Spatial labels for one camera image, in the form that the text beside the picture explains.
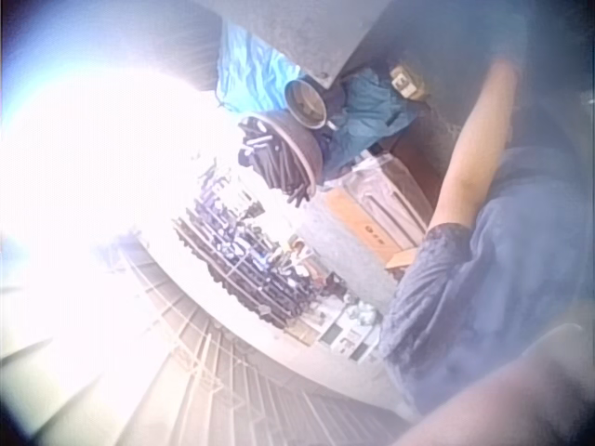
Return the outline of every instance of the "black cloth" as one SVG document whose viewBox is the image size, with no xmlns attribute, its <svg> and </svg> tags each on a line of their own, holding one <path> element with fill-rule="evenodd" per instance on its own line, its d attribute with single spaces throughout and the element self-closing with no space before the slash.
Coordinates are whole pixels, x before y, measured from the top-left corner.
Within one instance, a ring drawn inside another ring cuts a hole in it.
<svg viewBox="0 0 595 446">
<path fill-rule="evenodd" d="M 516 358 L 575 299 L 586 199 L 568 151 L 508 149 L 475 227 L 429 231 L 379 346 L 421 413 Z"/>
</svg>

